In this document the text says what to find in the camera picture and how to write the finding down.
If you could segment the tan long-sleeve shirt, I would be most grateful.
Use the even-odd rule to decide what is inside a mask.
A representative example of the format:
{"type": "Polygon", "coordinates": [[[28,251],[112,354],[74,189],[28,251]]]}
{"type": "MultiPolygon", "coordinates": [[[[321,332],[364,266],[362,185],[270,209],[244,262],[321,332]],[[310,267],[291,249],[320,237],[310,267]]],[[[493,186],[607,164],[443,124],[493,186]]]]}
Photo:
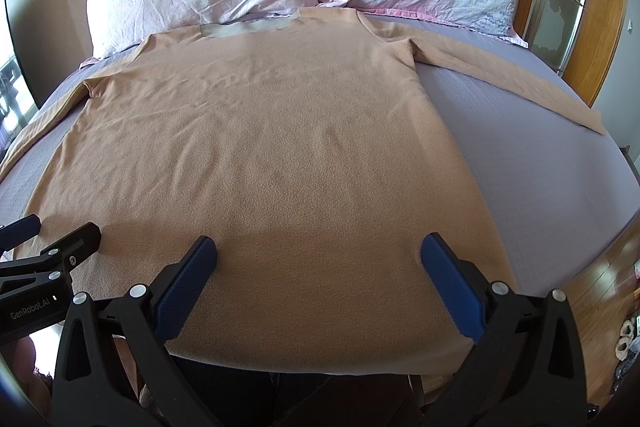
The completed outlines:
{"type": "Polygon", "coordinates": [[[9,173],[68,113],[27,210],[44,242],[94,222],[74,272],[94,298],[153,280],[198,237],[219,257],[174,355],[243,369],[449,375],[471,349],[422,268],[438,233],[513,273],[416,65],[514,93],[594,132],[582,100],[478,46],[352,9],[280,26],[191,26],[88,76],[10,146],[9,173]]]}

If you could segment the slippers on floor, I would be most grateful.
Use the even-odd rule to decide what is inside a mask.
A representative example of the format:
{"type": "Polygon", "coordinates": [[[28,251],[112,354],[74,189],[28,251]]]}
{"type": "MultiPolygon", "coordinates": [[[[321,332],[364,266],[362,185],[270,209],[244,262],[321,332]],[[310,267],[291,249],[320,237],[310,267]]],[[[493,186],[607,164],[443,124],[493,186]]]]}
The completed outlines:
{"type": "Polygon", "coordinates": [[[629,357],[631,352],[631,343],[638,337],[638,315],[634,314],[627,317],[622,325],[620,325],[620,338],[618,338],[614,355],[615,358],[623,362],[629,357]]]}

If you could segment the lilac bed sheet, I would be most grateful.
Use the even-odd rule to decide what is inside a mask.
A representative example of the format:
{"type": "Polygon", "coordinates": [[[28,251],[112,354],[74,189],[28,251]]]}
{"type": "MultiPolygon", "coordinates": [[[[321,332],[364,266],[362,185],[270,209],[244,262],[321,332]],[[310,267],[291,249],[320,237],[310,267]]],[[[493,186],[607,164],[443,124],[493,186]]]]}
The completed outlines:
{"type": "MultiPolygon", "coordinates": [[[[532,54],[414,27],[478,46],[564,90],[532,54]]],[[[519,288],[538,294],[566,282],[638,210],[638,184],[608,134],[458,72],[421,63],[416,73],[474,176],[519,288]]]]}

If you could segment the window with frame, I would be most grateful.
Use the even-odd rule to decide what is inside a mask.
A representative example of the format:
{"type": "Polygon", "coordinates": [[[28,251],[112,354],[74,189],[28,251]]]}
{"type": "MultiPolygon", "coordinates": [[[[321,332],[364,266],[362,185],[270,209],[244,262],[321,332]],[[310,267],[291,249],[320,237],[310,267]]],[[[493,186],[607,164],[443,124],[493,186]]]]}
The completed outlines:
{"type": "Polygon", "coordinates": [[[38,107],[15,54],[6,0],[1,0],[0,16],[0,150],[4,157],[38,107]]]}

